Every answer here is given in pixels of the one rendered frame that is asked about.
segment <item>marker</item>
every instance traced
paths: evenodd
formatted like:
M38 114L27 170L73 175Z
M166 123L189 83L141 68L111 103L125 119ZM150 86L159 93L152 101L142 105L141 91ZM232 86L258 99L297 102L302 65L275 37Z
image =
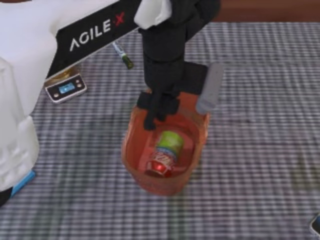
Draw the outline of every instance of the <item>marker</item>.
M119 44L117 44L115 41L112 43L112 46L116 53L120 56L124 64L128 69L132 69L134 67L134 63L130 60L126 52L121 48Z

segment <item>white robotic arm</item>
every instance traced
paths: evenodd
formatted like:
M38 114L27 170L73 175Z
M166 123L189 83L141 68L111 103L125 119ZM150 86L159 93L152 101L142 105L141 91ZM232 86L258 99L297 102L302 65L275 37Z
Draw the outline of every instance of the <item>white robotic arm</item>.
M17 185L37 161L30 114L46 80L138 26L160 24L170 17L170 7L170 0L0 3L0 193ZM87 23L90 29L83 28Z

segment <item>can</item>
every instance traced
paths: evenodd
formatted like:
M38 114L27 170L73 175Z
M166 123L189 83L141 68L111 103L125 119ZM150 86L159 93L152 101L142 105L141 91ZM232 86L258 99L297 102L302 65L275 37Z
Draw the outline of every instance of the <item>can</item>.
M154 177L170 177L183 147L184 139L179 134L163 131L146 164L146 173Z

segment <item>checkered tablecloth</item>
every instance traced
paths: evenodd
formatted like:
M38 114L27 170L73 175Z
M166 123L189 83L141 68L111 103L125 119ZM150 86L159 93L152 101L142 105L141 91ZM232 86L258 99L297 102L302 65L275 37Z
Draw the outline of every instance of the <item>checkered tablecloth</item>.
M320 23L211 23L186 59L225 66L200 165L184 191L142 190L121 164L145 89L141 36L80 65L88 92L32 114L37 177L0 209L0 240L312 240L320 212Z

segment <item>robotic arm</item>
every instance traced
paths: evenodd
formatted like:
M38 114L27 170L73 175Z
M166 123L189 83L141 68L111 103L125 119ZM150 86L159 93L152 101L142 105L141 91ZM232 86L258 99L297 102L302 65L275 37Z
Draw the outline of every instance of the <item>robotic arm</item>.
M137 105L148 110L144 127L153 130L155 118L175 114L164 106L179 105L179 92L206 95L208 68L184 61L185 43L219 9L219 0L0 3L0 206L37 161L30 114L47 80L139 27L145 83L152 92L141 93Z

